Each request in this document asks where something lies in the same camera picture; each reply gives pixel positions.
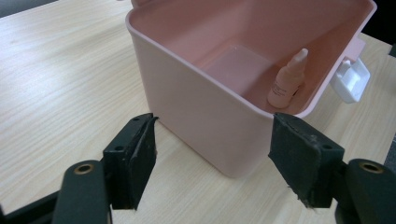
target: wooden table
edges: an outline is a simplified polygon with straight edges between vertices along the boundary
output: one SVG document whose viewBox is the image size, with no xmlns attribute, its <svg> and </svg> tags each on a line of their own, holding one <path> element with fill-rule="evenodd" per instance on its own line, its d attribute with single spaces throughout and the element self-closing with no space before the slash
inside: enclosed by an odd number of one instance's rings
<svg viewBox="0 0 396 224">
<path fill-rule="evenodd" d="M 70 165 L 99 160 L 126 122 L 149 112 L 124 24 L 129 1 L 60 0 L 0 19 L 0 203 L 6 214 L 59 189 Z M 346 149 L 383 162 L 396 131 L 396 59 L 367 35 L 372 78 L 361 102 L 328 88 L 305 120 Z M 265 158 L 249 176 L 219 173 L 156 124 L 156 167 L 138 211 L 115 223 L 334 223 L 306 209 Z"/>
</svg>

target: white latch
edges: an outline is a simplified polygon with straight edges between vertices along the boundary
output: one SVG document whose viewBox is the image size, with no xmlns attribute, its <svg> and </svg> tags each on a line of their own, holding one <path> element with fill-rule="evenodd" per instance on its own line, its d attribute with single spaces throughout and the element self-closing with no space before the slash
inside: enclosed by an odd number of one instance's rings
<svg viewBox="0 0 396 224">
<path fill-rule="evenodd" d="M 354 63 L 350 60 L 342 61 L 332 77 L 331 84 L 338 95 L 347 104 L 351 104 L 361 99 L 369 79 L 369 70 L 358 58 Z"/>
</svg>

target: storage box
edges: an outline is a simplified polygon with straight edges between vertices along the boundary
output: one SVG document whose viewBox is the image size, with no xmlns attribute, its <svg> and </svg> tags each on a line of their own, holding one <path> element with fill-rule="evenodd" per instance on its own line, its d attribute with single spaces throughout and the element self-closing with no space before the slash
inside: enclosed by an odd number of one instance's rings
<svg viewBox="0 0 396 224">
<path fill-rule="evenodd" d="M 268 154 L 273 113 L 304 117 L 338 65 L 357 60 L 371 0 L 143 0 L 126 23 L 151 112 L 224 174 Z M 280 67 L 307 48 L 290 106 L 267 103 Z"/>
</svg>

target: small bottle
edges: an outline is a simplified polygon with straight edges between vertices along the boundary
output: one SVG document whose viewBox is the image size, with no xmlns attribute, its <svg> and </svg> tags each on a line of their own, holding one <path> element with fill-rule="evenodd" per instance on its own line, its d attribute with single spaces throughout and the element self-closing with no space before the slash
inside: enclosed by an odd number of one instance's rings
<svg viewBox="0 0 396 224">
<path fill-rule="evenodd" d="M 268 93 L 268 103 L 276 108 L 285 108 L 304 82 L 304 70 L 308 49 L 302 49 L 294 55 L 288 64 L 276 75 L 276 81 Z"/>
</svg>

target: black object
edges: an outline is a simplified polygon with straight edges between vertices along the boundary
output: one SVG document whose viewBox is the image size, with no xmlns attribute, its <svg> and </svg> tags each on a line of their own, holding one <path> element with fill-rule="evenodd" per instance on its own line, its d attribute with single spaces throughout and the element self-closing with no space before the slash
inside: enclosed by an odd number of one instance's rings
<svg viewBox="0 0 396 224">
<path fill-rule="evenodd" d="M 275 113 L 271 152 L 278 171 L 307 207 L 337 200 L 337 223 L 396 223 L 396 176 L 367 160 L 345 164 L 344 149 L 292 115 Z"/>
<path fill-rule="evenodd" d="M 8 215 L 0 224 L 111 223 L 111 210 L 137 209 L 155 165 L 152 114 L 131 119 L 104 150 L 101 161 L 69 167 L 58 192 Z"/>
</svg>

